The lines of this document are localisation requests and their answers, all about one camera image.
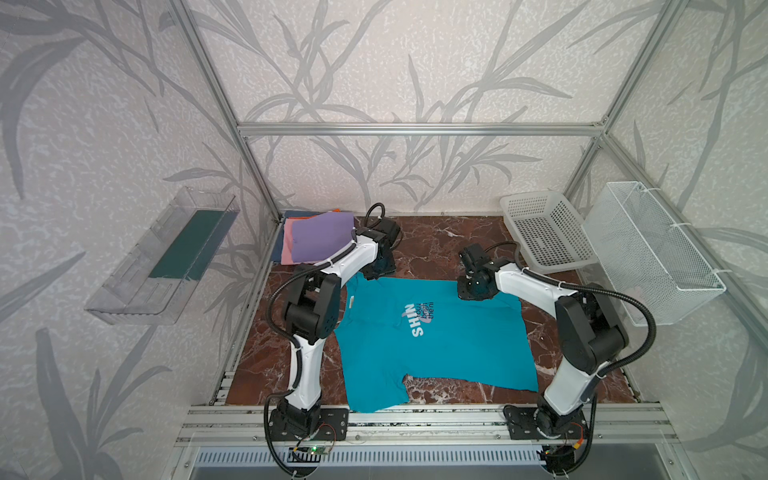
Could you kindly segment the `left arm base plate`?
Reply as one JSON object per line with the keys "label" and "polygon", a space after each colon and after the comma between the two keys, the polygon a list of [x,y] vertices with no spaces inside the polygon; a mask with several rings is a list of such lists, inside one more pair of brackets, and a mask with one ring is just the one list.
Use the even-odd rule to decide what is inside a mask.
{"label": "left arm base plate", "polygon": [[320,406],[310,410],[288,405],[285,411],[274,409],[267,421],[273,441],[298,441],[315,438],[324,441],[345,440],[350,410]]}

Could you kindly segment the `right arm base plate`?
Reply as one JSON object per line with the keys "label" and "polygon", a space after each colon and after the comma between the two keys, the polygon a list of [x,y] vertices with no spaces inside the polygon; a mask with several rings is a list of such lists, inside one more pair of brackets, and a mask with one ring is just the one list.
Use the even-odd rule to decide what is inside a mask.
{"label": "right arm base plate", "polygon": [[558,415],[546,406],[505,405],[502,414],[512,440],[583,440],[588,430],[581,408]]}

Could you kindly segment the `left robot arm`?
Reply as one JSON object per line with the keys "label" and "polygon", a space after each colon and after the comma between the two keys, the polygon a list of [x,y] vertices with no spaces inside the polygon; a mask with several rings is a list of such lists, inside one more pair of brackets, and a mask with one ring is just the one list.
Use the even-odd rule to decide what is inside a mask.
{"label": "left robot arm", "polygon": [[400,234],[401,227],[383,215],[372,224],[343,227],[334,246],[299,266],[270,297],[265,320],[291,349],[288,389],[274,395],[274,425],[282,424],[293,435],[319,427],[323,350],[338,324],[342,287],[358,273],[368,280],[394,273]]}

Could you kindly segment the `teal printed t-shirt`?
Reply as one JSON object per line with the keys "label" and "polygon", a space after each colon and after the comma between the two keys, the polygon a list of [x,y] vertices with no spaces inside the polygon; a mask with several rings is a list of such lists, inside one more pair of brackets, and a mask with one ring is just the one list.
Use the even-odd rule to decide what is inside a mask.
{"label": "teal printed t-shirt", "polygon": [[408,402],[406,377],[478,382],[537,391],[520,300],[500,293],[459,298],[445,280],[357,274],[335,331],[349,406],[371,413]]}

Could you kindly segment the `white plastic laundry basket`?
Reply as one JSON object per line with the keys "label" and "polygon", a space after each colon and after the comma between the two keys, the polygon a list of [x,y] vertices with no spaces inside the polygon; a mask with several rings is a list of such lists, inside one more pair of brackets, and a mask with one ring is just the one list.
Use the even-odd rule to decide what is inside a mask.
{"label": "white plastic laundry basket", "polygon": [[513,194],[499,201],[504,223],[527,265],[541,274],[578,270],[597,257],[583,231],[583,218],[559,192]]}

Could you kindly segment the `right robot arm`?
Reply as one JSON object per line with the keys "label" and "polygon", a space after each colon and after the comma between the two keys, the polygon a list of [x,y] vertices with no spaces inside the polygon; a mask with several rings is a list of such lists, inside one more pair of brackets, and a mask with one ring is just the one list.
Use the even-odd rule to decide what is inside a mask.
{"label": "right robot arm", "polygon": [[598,285],[573,285],[519,266],[493,259],[479,244],[459,253],[465,274],[457,280],[462,300],[490,300],[500,293],[530,303],[556,321],[562,360],[535,410],[512,408],[505,416],[512,424],[534,428],[545,438],[559,438],[595,398],[597,385],[628,345],[628,338],[610,293]]}

